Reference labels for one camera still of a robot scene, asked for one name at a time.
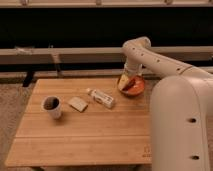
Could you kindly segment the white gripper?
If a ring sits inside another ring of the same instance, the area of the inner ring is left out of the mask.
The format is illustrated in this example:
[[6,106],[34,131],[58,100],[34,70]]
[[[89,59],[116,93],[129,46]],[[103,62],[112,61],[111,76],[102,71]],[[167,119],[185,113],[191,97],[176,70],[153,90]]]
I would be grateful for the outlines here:
[[133,77],[142,75],[142,65],[126,62],[124,64],[124,74],[118,81],[120,91],[128,91],[134,84]]

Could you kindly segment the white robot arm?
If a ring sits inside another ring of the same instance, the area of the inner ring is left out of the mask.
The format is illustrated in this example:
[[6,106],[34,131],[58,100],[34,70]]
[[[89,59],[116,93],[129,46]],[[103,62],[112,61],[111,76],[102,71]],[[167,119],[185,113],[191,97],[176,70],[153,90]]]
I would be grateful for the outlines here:
[[213,74],[151,50],[147,37],[126,41],[124,73],[142,66],[161,80],[150,96],[152,171],[210,171],[206,122],[213,116]]

